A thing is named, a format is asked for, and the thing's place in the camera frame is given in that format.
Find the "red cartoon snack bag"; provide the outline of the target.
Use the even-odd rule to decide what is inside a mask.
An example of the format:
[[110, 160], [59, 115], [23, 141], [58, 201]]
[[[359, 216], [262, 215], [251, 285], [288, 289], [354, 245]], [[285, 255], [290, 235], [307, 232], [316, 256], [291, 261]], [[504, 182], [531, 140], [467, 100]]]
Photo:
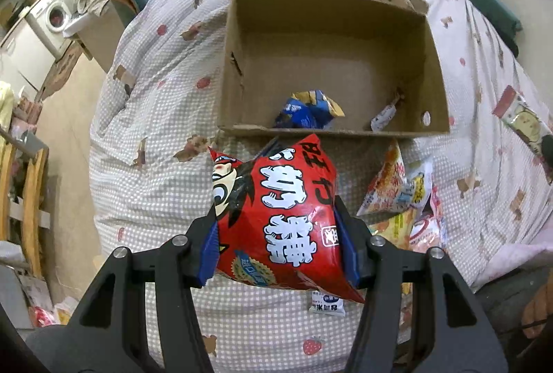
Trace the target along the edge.
[[342, 269], [337, 170], [317, 135], [249, 161], [210, 155], [222, 275], [363, 302]]

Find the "white blue biscuit packet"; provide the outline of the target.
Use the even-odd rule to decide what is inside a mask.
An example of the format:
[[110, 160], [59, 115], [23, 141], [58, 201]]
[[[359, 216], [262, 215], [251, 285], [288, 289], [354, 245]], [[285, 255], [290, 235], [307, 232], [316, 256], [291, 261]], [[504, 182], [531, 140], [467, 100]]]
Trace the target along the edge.
[[321, 291], [311, 291], [311, 305], [309, 311], [316, 314], [340, 318], [346, 316], [343, 299]]

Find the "wooden chair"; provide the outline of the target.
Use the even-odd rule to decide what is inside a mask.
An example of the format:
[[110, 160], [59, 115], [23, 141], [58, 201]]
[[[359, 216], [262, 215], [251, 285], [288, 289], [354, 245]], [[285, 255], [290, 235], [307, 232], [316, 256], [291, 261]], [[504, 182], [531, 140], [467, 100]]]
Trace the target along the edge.
[[[1, 241], [8, 241], [10, 237], [10, 220], [14, 218], [20, 221], [21, 250], [25, 256], [27, 270], [33, 277], [43, 279], [39, 244], [39, 206], [49, 148], [32, 133], [22, 142], [1, 129], [1, 137], [6, 141], [1, 159]], [[11, 201], [8, 196], [11, 169], [18, 151], [27, 159], [22, 204]]]

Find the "pink snack packet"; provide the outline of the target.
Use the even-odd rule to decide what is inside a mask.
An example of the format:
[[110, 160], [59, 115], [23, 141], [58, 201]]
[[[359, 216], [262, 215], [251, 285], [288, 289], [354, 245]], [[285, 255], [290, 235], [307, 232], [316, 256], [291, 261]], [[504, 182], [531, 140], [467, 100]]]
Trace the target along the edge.
[[493, 111], [532, 151], [552, 184], [552, 131], [525, 98], [512, 86], [506, 86]]

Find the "checkered patterned bed quilt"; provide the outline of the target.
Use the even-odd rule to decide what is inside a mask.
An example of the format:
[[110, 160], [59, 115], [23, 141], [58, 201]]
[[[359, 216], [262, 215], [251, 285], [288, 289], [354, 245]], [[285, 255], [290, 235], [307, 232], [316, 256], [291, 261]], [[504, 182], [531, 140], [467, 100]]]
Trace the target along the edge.
[[[450, 132], [402, 144], [405, 161], [431, 157], [446, 246], [471, 287], [516, 269], [552, 266], [552, 188], [531, 150], [492, 113], [506, 86], [552, 118], [532, 80], [470, 0], [425, 0], [443, 68]], [[105, 252], [155, 248], [211, 204], [206, 154], [177, 153], [203, 136], [245, 159], [254, 141], [216, 127], [229, 0], [149, 0], [125, 30], [113, 64], [135, 86], [104, 82], [90, 155], [95, 224]]]

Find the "yellow potato chip bag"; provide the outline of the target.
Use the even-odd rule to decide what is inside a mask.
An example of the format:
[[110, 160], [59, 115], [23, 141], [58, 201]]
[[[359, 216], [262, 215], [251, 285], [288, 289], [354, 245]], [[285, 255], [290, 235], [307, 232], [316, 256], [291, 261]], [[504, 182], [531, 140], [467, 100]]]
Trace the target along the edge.
[[417, 211], [414, 208], [390, 217], [386, 221], [370, 225], [372, 235], [380, 235], [399, 249], [408, 249], [413, 225], [417, 220]]

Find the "blue yellow bear snack bag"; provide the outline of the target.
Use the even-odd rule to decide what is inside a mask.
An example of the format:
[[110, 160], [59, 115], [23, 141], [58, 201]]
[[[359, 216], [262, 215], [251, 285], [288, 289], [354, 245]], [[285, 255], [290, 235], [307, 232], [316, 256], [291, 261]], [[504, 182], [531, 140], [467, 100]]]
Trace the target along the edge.
[[342, 108], [320, 89], [296, 92], [275, 118], [275, 127], [324, 130], [334, 119], [344, 116]]

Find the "white orange snack bag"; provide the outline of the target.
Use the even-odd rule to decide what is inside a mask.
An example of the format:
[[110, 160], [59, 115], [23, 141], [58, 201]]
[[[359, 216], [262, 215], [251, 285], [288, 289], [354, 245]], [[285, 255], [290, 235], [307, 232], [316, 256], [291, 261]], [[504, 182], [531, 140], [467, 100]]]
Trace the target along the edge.
[[408, 210], [421, 214], [431, 195], [433, 167], [431, 157], [406, 164], [399, 142], [393, 139], [381, 169], [367, 187], [357, 217]]

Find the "white washing machine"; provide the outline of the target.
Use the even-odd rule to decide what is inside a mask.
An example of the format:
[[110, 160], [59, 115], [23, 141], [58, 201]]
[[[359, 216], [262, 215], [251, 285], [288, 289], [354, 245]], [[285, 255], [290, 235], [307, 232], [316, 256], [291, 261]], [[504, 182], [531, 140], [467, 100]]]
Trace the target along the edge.
[[25, 16], [35, 35], [56, 60], [63, 57], [70, 45], [70, 40], [63, 35], [70, 17], [64, 0], [38, 0]]

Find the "brown cardboard box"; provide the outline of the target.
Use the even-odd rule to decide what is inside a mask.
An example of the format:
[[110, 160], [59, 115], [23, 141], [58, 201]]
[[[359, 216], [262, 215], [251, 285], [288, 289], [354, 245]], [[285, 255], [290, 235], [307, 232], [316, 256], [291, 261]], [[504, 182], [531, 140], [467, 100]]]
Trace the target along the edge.
[[281, 133], [286, 111], [340, 109], [322, 130], [370, 137], [450, 130], [441, 62], [424, 0], [229, 0], [217, 124], [239, 136]]

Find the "white kitchen cabinet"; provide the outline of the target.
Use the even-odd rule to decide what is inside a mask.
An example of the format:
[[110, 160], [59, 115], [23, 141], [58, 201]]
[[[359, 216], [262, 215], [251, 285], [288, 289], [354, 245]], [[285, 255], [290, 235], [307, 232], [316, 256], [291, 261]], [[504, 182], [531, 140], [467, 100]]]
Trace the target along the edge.
[[25, 82], [36, 92], [41, 91], [55, 57], [35, 34], [25, 19], [21, 19], [1, 42], [1, 53]]

